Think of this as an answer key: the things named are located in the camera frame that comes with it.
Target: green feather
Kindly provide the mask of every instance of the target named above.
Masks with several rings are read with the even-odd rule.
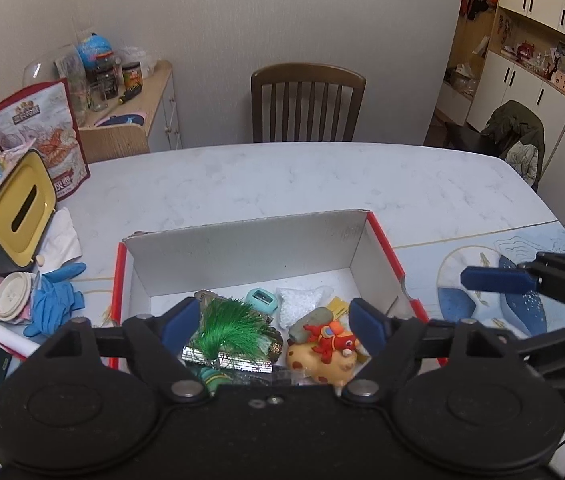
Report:
[[[259,342],[268,327],[266,320],[244,301],[216,298],[204,310],[192,346],[210,363],[218,359],[221,350],[255,361],[266,357]]]

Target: jar with lid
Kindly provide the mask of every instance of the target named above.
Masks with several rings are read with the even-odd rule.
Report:
[[[104,94],[107,99],[118,97],[118,81],[116,79],[113,52],[96,56],[96,80],[104,86]]]

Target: white bag of beads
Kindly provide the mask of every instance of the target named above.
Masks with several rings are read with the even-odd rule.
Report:
[[[311,290],[296,288],[276,288],[278,302],[278,323],[280,328],[287,330],[301,317],[312,310],[323,306],[334,293],[330,286],[322,285]]]

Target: yellow tissue box lid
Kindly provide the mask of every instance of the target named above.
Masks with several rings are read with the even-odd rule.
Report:
[[[0,187],[0,246],[19,267],[34,258],[56,207],[56,193],[40,155],[27,153]]]

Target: snack bag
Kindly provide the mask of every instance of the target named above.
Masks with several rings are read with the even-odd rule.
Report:
[[[0,149],[34,140],[58,200],[89,177],[68,96],[67,79],[62,79],[27,86],[0,103]]]

